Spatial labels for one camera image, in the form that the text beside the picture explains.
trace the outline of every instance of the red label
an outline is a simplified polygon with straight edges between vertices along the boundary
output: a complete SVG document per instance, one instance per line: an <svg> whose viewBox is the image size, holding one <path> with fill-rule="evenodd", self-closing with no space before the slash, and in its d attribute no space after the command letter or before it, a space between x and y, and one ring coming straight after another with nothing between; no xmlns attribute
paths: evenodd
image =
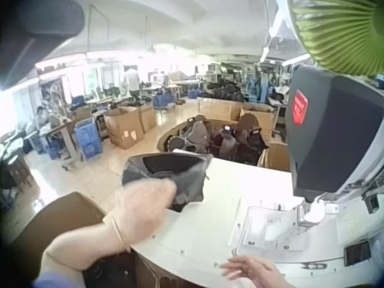
<svg viewBox="0 0 384 288"><path fill-rule="evenodd" d="M304 123L305 114L307 113L308 99L299 90L296 93L295 99L293 99L293 122L299 126Z"/></svg>

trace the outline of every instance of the person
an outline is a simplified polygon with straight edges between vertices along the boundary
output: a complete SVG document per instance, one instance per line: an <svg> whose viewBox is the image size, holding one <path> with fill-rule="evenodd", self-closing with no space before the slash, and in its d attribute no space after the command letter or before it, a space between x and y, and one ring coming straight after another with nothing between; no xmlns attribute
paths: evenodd
<svg viewBox="0 0 384 288"><path fill-rule="evenodd" d="M272 261L258 256L237 256L220 266L228 280L248 278L257 288L295 288Z"/></svg>
<svg viewBox="0 0 384 288"><path fill-rule="evenodd" d="M130 94L136 101L140 97L140 78L136 69L130 68L125 72L124 82L128 84Z"/></svg>
<svg viewBox="0 0 384 288"><path fill-rule="evenodd" d="M36 121L39 129L48 123L48 111L42 106L37 107Z"/></svg>
<svg viewBox="0 0 384 288"><path fill-rule="evenodd" d="M126 251L151 236L164 221L176 195L167 179L131 182L116 197L103 224L66 232L46 248L34 288L85 287L82 271L96 260ZM257 288L292 288L272 262L239 256L221 266L229 280L248 277Z"/></svg>

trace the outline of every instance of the green fan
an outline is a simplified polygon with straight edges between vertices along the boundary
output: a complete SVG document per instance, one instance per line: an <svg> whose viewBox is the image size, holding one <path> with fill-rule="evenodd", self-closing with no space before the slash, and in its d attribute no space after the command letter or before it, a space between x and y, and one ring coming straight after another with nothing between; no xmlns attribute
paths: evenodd
<svg viewBox="0 0 384 288"><path fill-rule="evenodd" d="M293 25L324 68L349 75L384 72L384 0L289 0Z"/></svg>

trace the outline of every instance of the shiny floor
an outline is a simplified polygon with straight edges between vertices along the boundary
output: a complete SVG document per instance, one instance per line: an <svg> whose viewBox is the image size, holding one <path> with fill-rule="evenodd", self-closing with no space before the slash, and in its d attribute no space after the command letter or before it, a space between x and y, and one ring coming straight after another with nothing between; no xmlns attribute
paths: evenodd
<svg viewBox="0 0 384 288"><path fill-rule="evenodd" d="M128 150L103 141L103 154L90 162L74 163L65 171L60 160L35 151L26 156L34 177L32 187L22 186L14 207L1 217L2 235L7 242L14 240L32 217L45 205L70 192L78 191L92 198L106 212L115 202L115 192L121 188L121 174L126 160L134 155L157 152L159 138L175 125L197 115L197 102L176 106L175 110L158 111L158 126L145 134L144 140Z"/></svg>

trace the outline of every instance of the white ceiling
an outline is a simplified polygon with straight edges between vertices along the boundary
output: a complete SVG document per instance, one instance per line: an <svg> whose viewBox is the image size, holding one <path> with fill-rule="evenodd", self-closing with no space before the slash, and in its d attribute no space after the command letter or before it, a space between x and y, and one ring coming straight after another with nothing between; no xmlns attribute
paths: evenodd
<svg viewBox="0 0 384 288"><path fill-rule="evenodd" d="M78 2L87 19L83 32L49 58L87 50L150 50L153 44L158 43L193 49L196 54L260 56L268 41L268 27L272 26L277 10L275 0ZM278 36L268 56L289 59L301 54L301 46L292 40L294 36L285 23Z"/></svg>

